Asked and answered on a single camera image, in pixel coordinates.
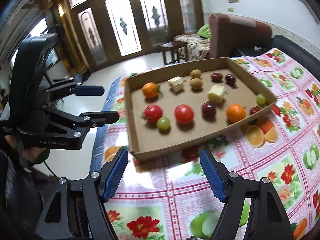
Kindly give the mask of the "left hand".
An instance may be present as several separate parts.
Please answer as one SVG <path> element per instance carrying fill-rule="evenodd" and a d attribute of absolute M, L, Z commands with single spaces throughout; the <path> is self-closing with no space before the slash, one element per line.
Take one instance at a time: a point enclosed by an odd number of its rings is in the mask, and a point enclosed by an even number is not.
<path fill-rule="evenodd" d="M 16 137 L 14 137 L 13 135 L 6 135 L 5 139 L 7 141 L 7 143 L 15 150 L 18 151 L 18 153 L 21 154 L 22 158 L 31 162 L 31 163 L 35 163 L 36 158 L 42 153 L 44 152 L 46 149 L 45 148 L 36 148 L 36 147 L 32 147 L 30 149 L 22 149 L 19 150 L 18 149 L 18 139 Z"/>

